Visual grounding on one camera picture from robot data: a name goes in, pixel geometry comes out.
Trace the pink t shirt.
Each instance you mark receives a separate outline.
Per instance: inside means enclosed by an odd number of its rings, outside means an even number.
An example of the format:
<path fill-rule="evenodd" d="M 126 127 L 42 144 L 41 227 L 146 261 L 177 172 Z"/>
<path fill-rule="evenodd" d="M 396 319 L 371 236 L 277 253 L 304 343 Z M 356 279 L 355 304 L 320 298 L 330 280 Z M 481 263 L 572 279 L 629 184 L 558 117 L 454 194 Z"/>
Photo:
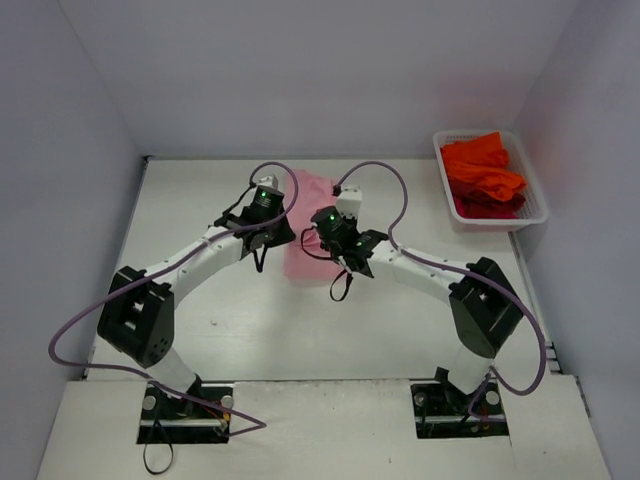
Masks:
<path fill-rule="evenodd" d="M 320 209 L 333 206 L 336 198 L 332 195 L 334 182 L 327 177 L 314 175 L 305 170 L 293 170 L 298 183 L 298 196 L 287 220 L 296 239 L 285 246 L 283 272 L 292 283 L 299 285 L 319 285 L 330 283 L 341 268 L 330 260 L 328 253 L 320 246 L 314 230 L 301 234 L 311 227 L 311 217 Z"/>

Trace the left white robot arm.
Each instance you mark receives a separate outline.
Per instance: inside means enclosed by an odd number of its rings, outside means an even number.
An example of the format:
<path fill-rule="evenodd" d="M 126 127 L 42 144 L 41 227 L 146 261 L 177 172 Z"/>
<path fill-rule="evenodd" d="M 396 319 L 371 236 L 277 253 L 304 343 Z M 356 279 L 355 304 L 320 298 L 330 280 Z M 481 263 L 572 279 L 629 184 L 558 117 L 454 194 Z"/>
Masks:
<path fill-rule="evenodd" d="M 284 212 L 284 193 L 275 177 L 264 177 L 247 191 L 253 198 L 240 214 L 227 208 L 201 239 L 178 254 L 146 269 L 118 270 L 110 291 L 131 289 L 106 302 L 97 326 L 100 338 L 170 388 L 163 405 L 180 420 L 198 411 L 202 380 L 173 348 L 176 308 L 218 271 L 248 256 L 262 272 L 269 250 L 296 239 L 285 217 L 262 225 Z"/>

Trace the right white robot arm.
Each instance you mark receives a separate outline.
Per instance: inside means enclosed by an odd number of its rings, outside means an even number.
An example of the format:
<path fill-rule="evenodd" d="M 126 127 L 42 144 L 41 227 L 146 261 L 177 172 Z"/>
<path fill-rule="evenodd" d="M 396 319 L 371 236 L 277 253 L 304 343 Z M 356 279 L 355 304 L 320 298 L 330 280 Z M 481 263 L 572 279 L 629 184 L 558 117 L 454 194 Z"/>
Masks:
<path fill-rule="evenodd" d="M 436 379 L 444 383 L 442 398 L 449 409 L 464 412 L 474 405 L 489 367 L 523 317 L 504 294 L 514 290 L 497 263 L 486 257 L 467 265 L 447 261 L 445 269 L 418 263 L 386 234 L 358 231 L 356 222 L 334 206 L 318 210 L 311 226 L 321 248 L 349 274 L 393 282 L 450 307 L 460 347 L 450 367 L 436 369 Z"/>

